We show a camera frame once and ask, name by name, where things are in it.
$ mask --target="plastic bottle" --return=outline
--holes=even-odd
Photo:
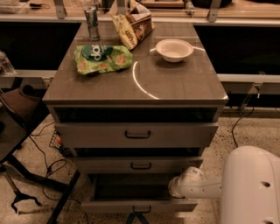
[[[0,51],[0,67],[2,67],[6,74],[13,75],[17,73],[7,55],[2,51]]]

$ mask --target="drawer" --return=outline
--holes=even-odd
[[[92,176],[93,195],[81,206],[90,213],[191,212],[196,207],[188,199],[168,193],[171,174],[101,174]]]
[[[204,148],[218,128],[206,123],[56,123],[69,148]]]
[[[200,167],[199,157],[76,157],[80,173],[181,173]]]

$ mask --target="white bowl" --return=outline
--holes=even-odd
[[[156,50],[168,62],[180,62],[193,53],[193,46],[181,39],[167,38],[157,43]]]

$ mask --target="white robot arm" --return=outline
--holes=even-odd
[[[190,167],[169,183],[172,196],[220,198],[220,224],[279,224],[280,158],[254,146],[233,150],[222,178]]]

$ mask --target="silver can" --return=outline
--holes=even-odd
[[[91,40],[99,40],[100,35],[98,31],[98,18],[96,13],[95,6],[87,6],[84,8],[86,19],[87,19],[87,28],[89,33],[89,38]]]

